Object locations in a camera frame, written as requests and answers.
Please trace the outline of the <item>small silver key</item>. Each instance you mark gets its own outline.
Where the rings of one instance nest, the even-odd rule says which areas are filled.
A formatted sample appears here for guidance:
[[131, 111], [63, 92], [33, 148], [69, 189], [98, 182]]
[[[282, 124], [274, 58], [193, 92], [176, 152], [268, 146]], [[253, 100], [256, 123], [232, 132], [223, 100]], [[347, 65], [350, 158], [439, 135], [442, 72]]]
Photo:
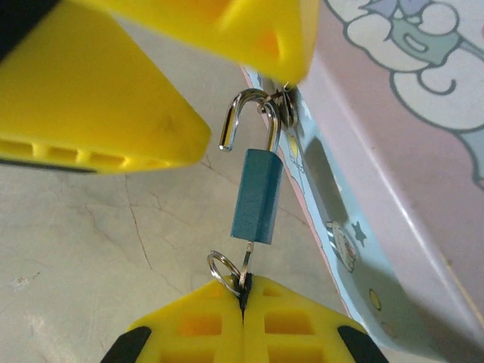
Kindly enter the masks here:
[[242, 318], [244, 318], [245, 310], [247, 308], [247, 303], [250, 295], [250, 289], [252, 287], [252, 273], [250, 272], [250, 257], [253, 254], [254, 242], [249, 241], [247, 243], [247, 248], [244, 256], [243, 265], [240, 271], [240, 278], [239, 278], [239, 306], [242, 314]]

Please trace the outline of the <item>small blue padlock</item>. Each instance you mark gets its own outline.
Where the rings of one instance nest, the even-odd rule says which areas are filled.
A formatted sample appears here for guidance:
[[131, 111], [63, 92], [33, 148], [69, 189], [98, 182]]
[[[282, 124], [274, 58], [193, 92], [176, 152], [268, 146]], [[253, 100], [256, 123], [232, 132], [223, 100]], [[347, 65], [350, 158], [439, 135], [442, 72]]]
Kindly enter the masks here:
[[242, 240], [270, 244], [280, 195], [281, 176], [284, 168], [278, 156], [281, 136], [281, 114], [268, 94], [256, 88], [240, 92], [227, 112], [219, 149], [233, 149], [241, 112], [245, 104], [255, 102], [265, 111], [269, 121], [267, 146], [249, 148], [245, 154], [231, 236]]

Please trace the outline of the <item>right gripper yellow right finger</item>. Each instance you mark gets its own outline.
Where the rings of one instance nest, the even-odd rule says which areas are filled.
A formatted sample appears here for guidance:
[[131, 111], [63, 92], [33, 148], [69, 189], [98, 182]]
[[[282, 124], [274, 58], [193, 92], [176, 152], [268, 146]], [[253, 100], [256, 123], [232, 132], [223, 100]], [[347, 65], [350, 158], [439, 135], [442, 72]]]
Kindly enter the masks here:
[[262, 276], [247, 285], [244, 363], [389, 363], [346, 315]]

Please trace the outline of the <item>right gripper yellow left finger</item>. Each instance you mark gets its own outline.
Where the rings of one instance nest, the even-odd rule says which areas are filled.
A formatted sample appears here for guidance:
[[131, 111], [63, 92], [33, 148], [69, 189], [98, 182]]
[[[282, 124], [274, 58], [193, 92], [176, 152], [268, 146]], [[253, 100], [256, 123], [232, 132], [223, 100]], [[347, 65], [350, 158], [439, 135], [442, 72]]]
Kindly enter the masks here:
[[239, 302], [211, 281], [133, 322], [100, 363], [244, 363]]

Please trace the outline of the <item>pastel cartoon tin box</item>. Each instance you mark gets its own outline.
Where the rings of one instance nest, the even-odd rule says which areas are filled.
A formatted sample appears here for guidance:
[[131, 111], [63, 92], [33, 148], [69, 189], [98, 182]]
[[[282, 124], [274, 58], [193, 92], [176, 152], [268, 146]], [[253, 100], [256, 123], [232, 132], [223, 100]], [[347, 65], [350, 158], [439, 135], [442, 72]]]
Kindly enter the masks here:
[[484, 0], [319, 0], [280, 149], [348, 314], [484, 363]]

